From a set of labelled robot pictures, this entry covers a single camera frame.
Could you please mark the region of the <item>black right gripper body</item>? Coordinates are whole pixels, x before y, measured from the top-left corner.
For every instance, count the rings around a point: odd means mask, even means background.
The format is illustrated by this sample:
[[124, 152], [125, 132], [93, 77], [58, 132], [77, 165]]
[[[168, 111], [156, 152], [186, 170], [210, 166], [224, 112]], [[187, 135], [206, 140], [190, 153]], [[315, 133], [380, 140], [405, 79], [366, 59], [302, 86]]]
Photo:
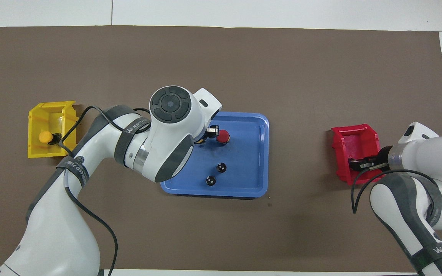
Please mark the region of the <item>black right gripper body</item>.
[[376, 155], [374, 166], [381, 165], [379, 168], [381, 171], [389, 171], [391, 169], [388, 164], [388, 155], [391, 149], [392, 147], [383, 147]]

